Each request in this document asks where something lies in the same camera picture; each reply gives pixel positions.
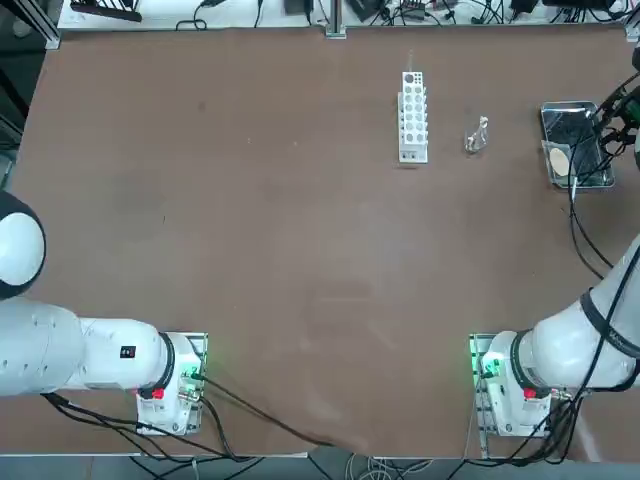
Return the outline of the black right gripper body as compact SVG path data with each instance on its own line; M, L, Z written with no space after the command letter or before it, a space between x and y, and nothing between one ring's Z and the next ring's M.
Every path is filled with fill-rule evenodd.
M635 87L627 93L618 106L617 116L623 121L620 142L632 145L639 133L639 88Z

